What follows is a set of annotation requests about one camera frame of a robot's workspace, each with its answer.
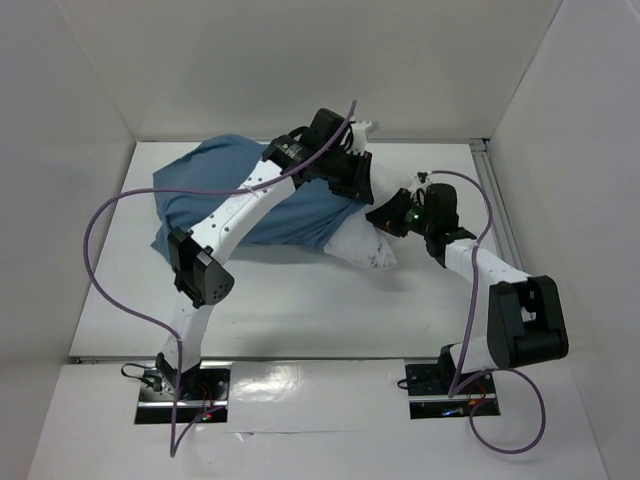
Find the blue pillowcase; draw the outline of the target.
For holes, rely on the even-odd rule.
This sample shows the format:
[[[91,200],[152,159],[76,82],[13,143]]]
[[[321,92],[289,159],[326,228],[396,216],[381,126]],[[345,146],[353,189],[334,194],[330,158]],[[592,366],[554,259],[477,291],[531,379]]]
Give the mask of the blue pillowcase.
[[[263,191],[229,196],[221,191],[240,189],[262,163],[266,147],[246,137],[228,134],[202,142],[194,150],[154,172],[156,214],[160,226],[151,248],[170,260],[169,234],[194,230],[205,219],[220,232],[231,222],[231,233],[243,230],[236,219],[258,214],[255,205]],[[273,206],[242,238],[244,244],[299,245],[321,250],[341,225],[364,205],[333,194],[322,179],[303,183]]]

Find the white pillow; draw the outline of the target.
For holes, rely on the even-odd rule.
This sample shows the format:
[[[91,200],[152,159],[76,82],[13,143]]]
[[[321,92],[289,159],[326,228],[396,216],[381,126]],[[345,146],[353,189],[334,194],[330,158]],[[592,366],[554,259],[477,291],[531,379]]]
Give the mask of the white pillow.
[[[408,189],[415,174],[373,161],[370,172],[373,204],[349,214],[324,245],[323,252],[365,270],[395,268],[397,259],[388,236],[367,221],[365,215],[381,207],[401,188]]]

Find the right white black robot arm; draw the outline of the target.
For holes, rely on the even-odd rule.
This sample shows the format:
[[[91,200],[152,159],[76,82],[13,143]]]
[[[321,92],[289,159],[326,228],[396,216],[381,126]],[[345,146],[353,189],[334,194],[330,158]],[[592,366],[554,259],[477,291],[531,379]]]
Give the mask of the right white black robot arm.
[[[529,275],[481,247],[460,225],[457,207],[455,188],[436,183],[414,192],[401,189],[366,215],[394,237],[421,236],[432,259],[468,280],[471,318],[480,295],[487,295],[486,334],[473,339],[465,333],[461,343],[442,348],[436,369],[440,387],[457,392],[476,372],[566,357],[569,340],[556,282],[546,275]]]

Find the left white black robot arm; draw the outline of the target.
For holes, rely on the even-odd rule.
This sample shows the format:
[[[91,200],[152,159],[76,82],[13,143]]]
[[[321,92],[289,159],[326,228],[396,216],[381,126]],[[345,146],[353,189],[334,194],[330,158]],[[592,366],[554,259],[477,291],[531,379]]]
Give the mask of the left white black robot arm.
[[[326,182],[334,195],[373,202],[366,147],[376,127],[319,110],[309,126],[271,141],[236,194],[188,230],[171,231],[168,250],[178,297],[156,367],[172,397],[184,399],[196,390],[211,312],[235,283],[224,265],[264,216],[313,180]]]

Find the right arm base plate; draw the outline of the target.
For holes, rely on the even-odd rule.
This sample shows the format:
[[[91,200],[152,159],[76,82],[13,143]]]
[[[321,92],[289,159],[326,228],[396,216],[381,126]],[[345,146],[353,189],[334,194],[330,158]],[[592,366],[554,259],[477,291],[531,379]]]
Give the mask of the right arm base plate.
[[[407,393],[411,420],[464,418],[473,409],[478,417],[501,415],[496,386],[490,374],[449,397],[449,386],[435,361],[407,363],[405,376],[396,385]]]

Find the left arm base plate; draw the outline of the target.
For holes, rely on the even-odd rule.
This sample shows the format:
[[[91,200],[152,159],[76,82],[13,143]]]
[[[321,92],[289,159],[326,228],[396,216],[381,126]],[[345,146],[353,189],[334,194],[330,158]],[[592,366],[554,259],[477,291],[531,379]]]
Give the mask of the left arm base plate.
[[[126,363],[121,374],[140,383],[134,423],[170,424],[173,391],[158,370],[151,364]],[[177,423],[188,424],[198,415],[201,415],[199,423],[226,423],[230,377],[229,363],[204,362],[195,384],[181,393]]]

